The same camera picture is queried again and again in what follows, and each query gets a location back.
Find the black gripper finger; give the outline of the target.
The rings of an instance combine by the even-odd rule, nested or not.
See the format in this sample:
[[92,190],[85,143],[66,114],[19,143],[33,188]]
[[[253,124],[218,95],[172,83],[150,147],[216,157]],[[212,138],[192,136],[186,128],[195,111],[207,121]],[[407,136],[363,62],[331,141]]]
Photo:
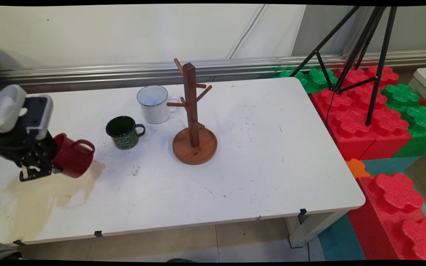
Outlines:
[[47,164],[52,164],[53,159],[58,154],[58,145],[55,141],[45,142],[45,162]]
[[21,168],[21,171],[19,172],[19,180],[21,182],[37,180],[42,177],[63,172],[63,168],[54,165],[53,163],[40,163],[35,166],[25,166],[24,164],[19,163],[19,167]]

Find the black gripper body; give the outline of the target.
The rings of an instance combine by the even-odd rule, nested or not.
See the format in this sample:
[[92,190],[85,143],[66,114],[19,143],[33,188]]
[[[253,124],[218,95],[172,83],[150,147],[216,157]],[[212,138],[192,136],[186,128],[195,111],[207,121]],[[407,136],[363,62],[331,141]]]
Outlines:
[[47,136],[37,139],[36,130],[14,129],[0,133],[0,157],[18,167],[47,167]]

